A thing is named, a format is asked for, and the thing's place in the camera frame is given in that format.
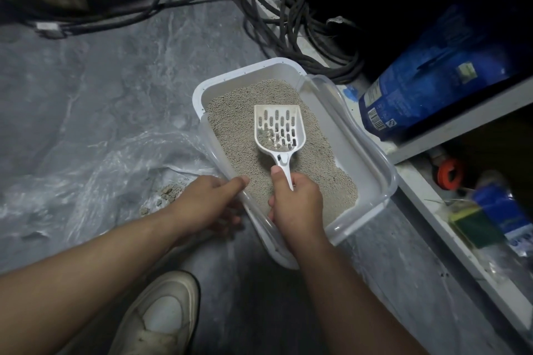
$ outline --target person's right arm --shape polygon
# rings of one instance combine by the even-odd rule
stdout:
[[[318,185],[303,174],[292,175],[294,191],[281,168],[272,168],[269,217],[300,265],[331,353],[427,354],[327,239]]]

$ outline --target cable connector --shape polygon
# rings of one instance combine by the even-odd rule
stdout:
[[[36,22],[35,32],[44,38],[59,40],[67,37],[67,34],[58,22]]]

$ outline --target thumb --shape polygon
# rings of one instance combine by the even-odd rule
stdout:
[[[272,184],[274,184],[274,194],[286,194],[290,191],[289,183],[285,173],[280,166],[272,166],[270,168],[270,177],[272,177]]]
[[[250,179],[246,176],[234,177],[226,184],[218,187],[219,197],[225,202],[229,203],[236,195],[244,190]]]

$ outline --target white shoe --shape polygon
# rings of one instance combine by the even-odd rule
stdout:
[[[196,325],[198,285],[186,272],[168,272],[139,295],[118,327],[109,355],[180,355]]]

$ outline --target blue package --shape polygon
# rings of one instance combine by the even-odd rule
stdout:
[[[533,53],[518,26],[510,25],[515,9],[506,8],[487,12],[471,3],[448,8],[359,100],[364,128],[388,140],[519,73]]]
[[[504,234],[518,256],[533,254],[533,224],[509,192],[497,184],[489,184],[477,189],[472,199]]]

